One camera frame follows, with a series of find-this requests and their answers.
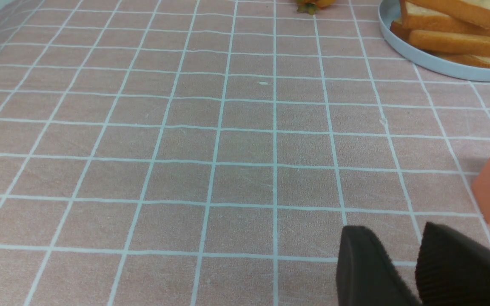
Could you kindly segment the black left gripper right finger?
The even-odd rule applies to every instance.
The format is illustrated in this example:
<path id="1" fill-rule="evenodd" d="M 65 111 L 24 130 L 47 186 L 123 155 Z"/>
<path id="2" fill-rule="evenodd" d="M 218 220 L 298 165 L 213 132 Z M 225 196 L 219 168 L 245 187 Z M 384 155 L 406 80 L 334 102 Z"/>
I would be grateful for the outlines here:
<path id="1" fill-rule="evenodd" d="M 424 306 L 490 306 L 490 249 L 428 221 L 415 281 Z"/>

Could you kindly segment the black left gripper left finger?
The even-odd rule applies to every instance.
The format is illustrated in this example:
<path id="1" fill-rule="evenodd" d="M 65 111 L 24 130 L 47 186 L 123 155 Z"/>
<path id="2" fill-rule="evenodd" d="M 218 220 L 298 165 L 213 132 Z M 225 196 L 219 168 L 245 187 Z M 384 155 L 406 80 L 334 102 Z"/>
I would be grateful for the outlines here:
<path id="1" fill-rule="evenodd" d="M 340 238 L 336 291 L 339 306 L 420 306 L 380 239 L 369 228 L 346 225 Z"/>

